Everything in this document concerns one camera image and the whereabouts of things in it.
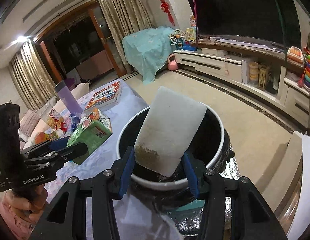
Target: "ceiling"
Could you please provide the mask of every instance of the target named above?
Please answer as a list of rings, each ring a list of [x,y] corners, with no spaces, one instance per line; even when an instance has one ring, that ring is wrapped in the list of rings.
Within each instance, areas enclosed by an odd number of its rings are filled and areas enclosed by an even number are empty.
[[[41,28],[88,0],[20,0],[0,25],[0,68],[6,67],[21,43],[12,45],[21,35],[33,36]]]

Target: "green box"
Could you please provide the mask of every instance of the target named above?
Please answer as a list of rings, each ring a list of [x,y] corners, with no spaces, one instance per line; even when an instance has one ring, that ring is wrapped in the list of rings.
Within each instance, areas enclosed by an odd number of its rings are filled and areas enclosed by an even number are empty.
[[[83,123],[79,124],[73,134],[69,137],[67,146],[83,142],[87,145],[88,153],[74,159],[73,162],[81,165],[111,135],[112,132],[100,121],[91,121],[86,128]]]

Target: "purple tumbler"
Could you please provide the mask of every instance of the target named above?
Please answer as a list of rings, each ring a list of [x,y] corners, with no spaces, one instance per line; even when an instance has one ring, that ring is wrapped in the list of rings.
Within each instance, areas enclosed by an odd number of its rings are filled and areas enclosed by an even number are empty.
[[[76,99],[73,97],[72,93],[70,92],[64,81],[59,82],[55,86],[55,91],[68,109],[68,111],[71,114],[81,117],[83,110],[77,103]]]

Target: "striped pillow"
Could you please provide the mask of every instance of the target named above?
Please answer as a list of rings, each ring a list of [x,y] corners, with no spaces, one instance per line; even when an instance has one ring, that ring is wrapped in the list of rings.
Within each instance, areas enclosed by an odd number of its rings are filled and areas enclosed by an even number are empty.
[[[28,137],[31,136],[33,130],[38,124],[40,117],[37,113],[28,110],[19,123],[19,130]]]

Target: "white tablecloth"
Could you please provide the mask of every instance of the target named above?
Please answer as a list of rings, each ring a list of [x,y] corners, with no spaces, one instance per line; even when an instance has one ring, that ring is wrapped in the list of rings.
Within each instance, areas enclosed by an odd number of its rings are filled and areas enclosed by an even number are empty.
[[[116,160],[116,142],[125,124],[139,111],[147,107],[146,102],[121,80],[122,93],[117,105],[103,112],[111,119],[113,134],[80,166],[68,162],[57,173],[57,179],[45,185],[50,202],[62,185],[71,176],[79,179],[92,178],[108,169]],[[98,88],[78,100],[82,108],[88,103]],[[67,110],[61,113],[66,117]],[[121,201],[113,201],[116,221],[121,240],[135,239],[182,239],[181,235],[166,217],[157,214],[149,203],[142,203],[128,191]],[[86,211],[87,239],[93,239],[91,198],[87,199]]]

